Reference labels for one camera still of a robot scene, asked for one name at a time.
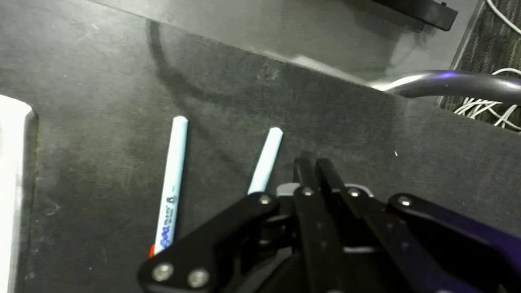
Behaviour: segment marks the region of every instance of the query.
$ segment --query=black tabletop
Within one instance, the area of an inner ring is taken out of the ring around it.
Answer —
[[[241,199],[263,132],[386,200],[410,192],[521,236],[521,140],[436,108],[81,0],[0,4],[0,93],[37,111],[27,293],[130,293],[171,117],[190,117],[182,233]]]

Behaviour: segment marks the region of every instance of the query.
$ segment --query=marker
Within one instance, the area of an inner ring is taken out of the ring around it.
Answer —
[[[159,254],[163,249],[174,243],[187,127],[189,121],[184,116],[177,116],[172,119],[164,166],[158,231],[154,244],[150,251],[151,256]]]
[[[247,196],[265,191],[277,155],[278,155],[281,135],[283,132],[278,127],[272,127],[270,132],[267,134],[254,176],[247,189]]]

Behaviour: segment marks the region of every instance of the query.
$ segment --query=dark table surface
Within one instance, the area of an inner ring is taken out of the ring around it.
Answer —
[[[132,293],[169,119],[192,117],[182,231],[241,199],[262,132],[379,199],[412,192],[521,236],[521,140],[83,0],[0,2],[0,93],[37,114],[27,293]]]

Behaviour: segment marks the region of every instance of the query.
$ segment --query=scratched surface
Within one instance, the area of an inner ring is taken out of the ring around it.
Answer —
[[[311,152],[379,199],[412,192],[521,236],[517,135],[91,2],[0,2],[0,38],[0,91],[39,114],[26,293],[140,292],[174,114],[192,117],[182,233],[244,196],[280,126],[275,183]]]

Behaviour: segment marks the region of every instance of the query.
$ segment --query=white marker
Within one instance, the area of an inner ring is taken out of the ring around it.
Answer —
[[[278,127],[272,127],[270,132],[267,134],[263,148],[260,152],[260,158],[254,171],[254,178],[250,179],[250,184],[247,189],[247,196],[265,191],[277,155],[278,155],[281,135],[283,132]]]
[[[153,254],[159,254],[174,243],[187,126],[189,121],[182,116],[172,119]]]

